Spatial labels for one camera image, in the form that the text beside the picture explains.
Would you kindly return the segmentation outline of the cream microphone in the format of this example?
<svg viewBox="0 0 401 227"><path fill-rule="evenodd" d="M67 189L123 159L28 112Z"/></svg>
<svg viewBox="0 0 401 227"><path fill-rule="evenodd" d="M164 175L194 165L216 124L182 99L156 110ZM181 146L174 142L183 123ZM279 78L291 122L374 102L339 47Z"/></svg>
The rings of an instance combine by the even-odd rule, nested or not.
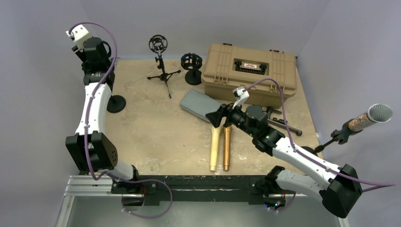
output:
<svg viewBox="0 0 401 227"><path fill-rule="evenodd" d="M219 137L221 133L221 128L211 128L211 146L210 146L210 161L209 170L212 172L216 171L218 149L219 149Z"/></svg>

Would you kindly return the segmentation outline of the gold microphone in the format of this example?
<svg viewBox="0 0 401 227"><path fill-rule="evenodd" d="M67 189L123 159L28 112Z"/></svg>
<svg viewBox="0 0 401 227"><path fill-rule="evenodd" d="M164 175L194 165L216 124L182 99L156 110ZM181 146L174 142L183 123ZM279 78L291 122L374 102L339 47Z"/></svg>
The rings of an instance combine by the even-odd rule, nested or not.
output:
<svg viewBox="0 0 401 227"><path fill-rule="evenodd" d="M223 142L223 170L229 171L231 163L231 135L232 126L223 128L224 142Z"/></svg>

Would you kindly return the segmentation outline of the black stand for green microphone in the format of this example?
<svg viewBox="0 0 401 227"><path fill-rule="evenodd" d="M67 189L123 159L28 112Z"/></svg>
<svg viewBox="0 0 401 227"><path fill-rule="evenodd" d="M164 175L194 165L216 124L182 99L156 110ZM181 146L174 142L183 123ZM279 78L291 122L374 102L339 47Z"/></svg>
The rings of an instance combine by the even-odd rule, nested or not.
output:
<svg viewBox="0 0 401 227"><path fill-rule="evenodd" d="M126 99L121 95L112 95L107 103L106 110L110 113L118 113L126 107Z"/></svg>

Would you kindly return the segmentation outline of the black round base shockmount stand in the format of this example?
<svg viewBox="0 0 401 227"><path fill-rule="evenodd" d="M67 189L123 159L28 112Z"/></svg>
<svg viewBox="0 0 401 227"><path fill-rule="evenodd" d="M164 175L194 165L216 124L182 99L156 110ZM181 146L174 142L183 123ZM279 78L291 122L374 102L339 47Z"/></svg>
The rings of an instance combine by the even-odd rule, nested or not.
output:
<svg viewBox="0 0 401 227"><path fill-rule="evenodd" d="M181 57L181 67L187 70L185 74L185 81L189 85L199 85L201 84L201 74L200 68L202 67L203 59L195 53L186 53Z"/></svg>

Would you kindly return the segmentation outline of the black tripod mic stand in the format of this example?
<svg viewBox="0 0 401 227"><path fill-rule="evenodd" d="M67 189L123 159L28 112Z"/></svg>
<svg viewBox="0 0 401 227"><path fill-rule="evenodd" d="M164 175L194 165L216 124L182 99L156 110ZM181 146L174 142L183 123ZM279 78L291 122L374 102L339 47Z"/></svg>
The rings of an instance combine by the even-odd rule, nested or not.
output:
<svg viewBox="0 0 401 227"><path fill-rule="evenodd" d="M157 57L155 57L155 61L158 62L158 66L157 68L159 70L162 70L162 73L158 76L152 76L152 77L147 77L148 80L154 79L154 78L158 78L161 81L163 81L166 85L167 91L168 91L168 96L171 99L171 93L169 90L169 86L168 86L168 81L171 78L172 75L174 74L178 74L181 73L181 70L177 70L171 73L167 73L165 70L165 65L164 65L164 61L163 61L163 57L162 57L162 53L167 49L168 47L168 41L167 39L163 36L163 35L154 35L150 38L149 42L148 42L148 46L149 49L153 52L157 54Z"/></svg>

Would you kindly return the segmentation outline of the black stand for patterned microphone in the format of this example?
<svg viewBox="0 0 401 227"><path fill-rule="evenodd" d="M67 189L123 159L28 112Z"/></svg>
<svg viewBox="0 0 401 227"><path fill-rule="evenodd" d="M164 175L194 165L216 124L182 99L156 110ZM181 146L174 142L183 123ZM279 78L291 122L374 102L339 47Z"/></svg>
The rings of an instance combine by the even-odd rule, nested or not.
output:
<svg viewBox="0 0 401 227"><path fill-rule="evenodd" d="M306 151L314 154L317 156L318 153L322 152L327 146L330 144L337 142L338 144L345 144L348 142L349 137L355 134L360 133L362 130L353 131L348 126L343 127L341 130L334 130L331 133L331 140L324 143L323 145L319 145L316 148L311 148L308 146L302 146L301 148L305 149Z"/></svg>

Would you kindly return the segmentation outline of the silver head patterned microphone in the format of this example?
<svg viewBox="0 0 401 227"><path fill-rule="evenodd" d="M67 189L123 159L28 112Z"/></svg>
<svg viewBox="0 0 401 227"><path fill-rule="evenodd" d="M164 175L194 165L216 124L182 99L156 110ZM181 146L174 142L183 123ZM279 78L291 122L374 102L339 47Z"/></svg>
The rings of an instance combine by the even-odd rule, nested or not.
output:
<svg viewBox="0 0 401 227"><path fill-rule="evenodd" d="M365 113L352 119L348 123L348 128L354 132L361 131L376 123L388 122L391 120L392 116L393 110L390 106L385 104L374 104L370 106Z"/></svg>

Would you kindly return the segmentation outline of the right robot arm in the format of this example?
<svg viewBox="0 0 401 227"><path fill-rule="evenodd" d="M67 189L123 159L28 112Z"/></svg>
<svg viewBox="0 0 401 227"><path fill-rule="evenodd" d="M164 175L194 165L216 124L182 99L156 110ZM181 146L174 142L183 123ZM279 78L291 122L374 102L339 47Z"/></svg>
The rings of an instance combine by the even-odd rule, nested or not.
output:
<svg viewBox="0 0 401 227"><path fill-rule="evenodd" d="M252 137L253 145L261 152L281 159L302 171L303 175L285 177L283 173L265 180L270 192L291 190L321 201L333 215L346 218L363 193L354 167L330 163L295 145L282 132L268 124L262 107L252 105L242 111L240 106L222 104L206 118L217 128L225 118L225 126L233 125Z"/></svg>

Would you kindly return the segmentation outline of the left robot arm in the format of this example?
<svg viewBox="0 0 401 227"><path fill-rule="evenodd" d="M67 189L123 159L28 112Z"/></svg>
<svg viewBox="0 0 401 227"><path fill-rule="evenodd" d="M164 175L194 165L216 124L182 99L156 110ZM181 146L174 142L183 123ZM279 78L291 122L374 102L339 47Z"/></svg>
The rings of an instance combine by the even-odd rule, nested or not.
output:
<svg viewBox="0 0 401 227"><path fill-rule="evenodd" d="M128 193L140 190L141 180L136 168L119 160L115 145L105 135L107 113L118 113L126 106L126 100L113 95L115 81L111 47L98 37L83 42L83 49L73 47L82 60L84 71L85 102L79 125L65 145L78 170L99 172L123 180Z"/></svg>

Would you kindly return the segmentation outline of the grey plastic case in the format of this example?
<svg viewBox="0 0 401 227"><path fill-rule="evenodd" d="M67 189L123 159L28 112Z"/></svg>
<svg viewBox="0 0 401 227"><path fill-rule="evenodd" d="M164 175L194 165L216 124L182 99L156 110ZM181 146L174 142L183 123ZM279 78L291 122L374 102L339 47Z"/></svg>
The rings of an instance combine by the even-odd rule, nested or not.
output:
<svg viewBox="0 0 401 227"><path fill-rule="evenodd" d="M206 114L217 111L221 105L221 102L194 89L188 90L180 101L180 107L183 110L206 122L210 122Z"/></svg>

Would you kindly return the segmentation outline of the tan plastic toolbox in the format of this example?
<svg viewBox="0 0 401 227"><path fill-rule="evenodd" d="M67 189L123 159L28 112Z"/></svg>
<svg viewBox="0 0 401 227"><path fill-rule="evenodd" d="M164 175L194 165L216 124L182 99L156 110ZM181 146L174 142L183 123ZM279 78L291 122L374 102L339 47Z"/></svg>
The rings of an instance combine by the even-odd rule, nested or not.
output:
<svg viewBox="0 0 401 227"><path fill-rule="evenodd" d="M201 80L205 94L214 99L235 101L235 88L251 87L247 104L278 109L280 89L284 99L296 94L296 73L293 54L223 43L209 46Z"/></svg>

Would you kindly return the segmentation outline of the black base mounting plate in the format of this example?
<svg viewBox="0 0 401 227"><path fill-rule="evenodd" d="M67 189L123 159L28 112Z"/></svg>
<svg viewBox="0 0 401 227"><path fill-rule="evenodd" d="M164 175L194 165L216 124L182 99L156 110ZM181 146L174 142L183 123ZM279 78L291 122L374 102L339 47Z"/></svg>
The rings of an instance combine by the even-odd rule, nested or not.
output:
<svg viewBox="0 0 401 227"><path fill-rule="evenodd" d="M113 180L111 193L138 195L145 206L162 201L246 202L272 209L286 205L286 192L267 175L140 175L135 181Z"/></svg>

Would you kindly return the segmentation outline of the aluminium table frame rail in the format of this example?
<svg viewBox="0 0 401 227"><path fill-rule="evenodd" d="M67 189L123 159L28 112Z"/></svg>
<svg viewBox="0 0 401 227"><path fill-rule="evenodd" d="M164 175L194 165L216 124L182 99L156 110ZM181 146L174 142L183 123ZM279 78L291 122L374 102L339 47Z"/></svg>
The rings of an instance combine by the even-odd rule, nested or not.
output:
<svg viewBox="0 0 401 227"><path fill-rule="evenodd" d="M209 175L211 126L182 110L180 101L192 87L185 72L169 81L172 98L164 84L147 80L158 74L154 61L119 61L115 91L127 107L107 116L106 133L116 145L119 158L136 166L142 175ZM57 226L66 227L347 227L315 201L298 195L281 213L247 202L184 202L172 206L138 206L135 212L157 219L122 212L121 196L111 194L109 178L94 181L88 175L71 176Z"/></svg>

